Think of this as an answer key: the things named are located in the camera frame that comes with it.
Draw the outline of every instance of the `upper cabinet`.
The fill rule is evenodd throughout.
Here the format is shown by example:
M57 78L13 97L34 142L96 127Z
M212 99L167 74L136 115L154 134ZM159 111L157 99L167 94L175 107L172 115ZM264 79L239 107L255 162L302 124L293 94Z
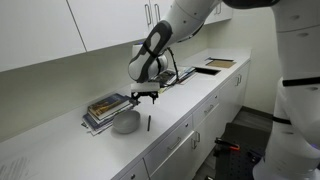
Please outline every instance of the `upper cabinet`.
M167 0L68 2L88 51L146 38L156 21L153 18L162 16L167 4Z
M0 72L85 52L65 0L2 0L0 24Z
M231 19L232 15L233 9L222 2L212 11L204 24L211 24Z

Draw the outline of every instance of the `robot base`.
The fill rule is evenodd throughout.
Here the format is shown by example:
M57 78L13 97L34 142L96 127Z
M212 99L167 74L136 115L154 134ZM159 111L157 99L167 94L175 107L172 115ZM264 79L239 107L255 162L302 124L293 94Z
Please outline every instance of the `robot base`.
M253 177L255 180L320 180L320 171L318 169L314 170L311 177L308 175L306 176L299 176L294 177L294 179L282 177L279 173L276 173L269 168L263 159L253 168Z

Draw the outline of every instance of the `drawer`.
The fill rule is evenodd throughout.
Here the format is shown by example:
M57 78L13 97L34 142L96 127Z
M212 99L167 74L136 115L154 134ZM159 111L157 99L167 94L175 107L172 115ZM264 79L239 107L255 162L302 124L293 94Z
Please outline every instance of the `drawer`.
M149 178L143 160L140 160L130 171L120 180L147 180Z
M219 103L218 91L213 93L197 110L193 112L193 126L197 127L201 121L206 118Z
M192 115L190 115L144 157L149 174L152 174L160 166L160 164L181 144L181 142L183 142L192 130Z

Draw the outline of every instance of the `white robot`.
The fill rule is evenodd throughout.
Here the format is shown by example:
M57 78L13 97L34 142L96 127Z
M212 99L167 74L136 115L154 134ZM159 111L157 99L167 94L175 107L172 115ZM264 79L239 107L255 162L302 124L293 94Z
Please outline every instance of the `white robot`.
M222 0L174 0L129 64L144 83L166 68L157 58L169 45L191 38ZM320 0L223 0L237 9L271 7L282 78L266 155L254 167L257 180L320 180Z

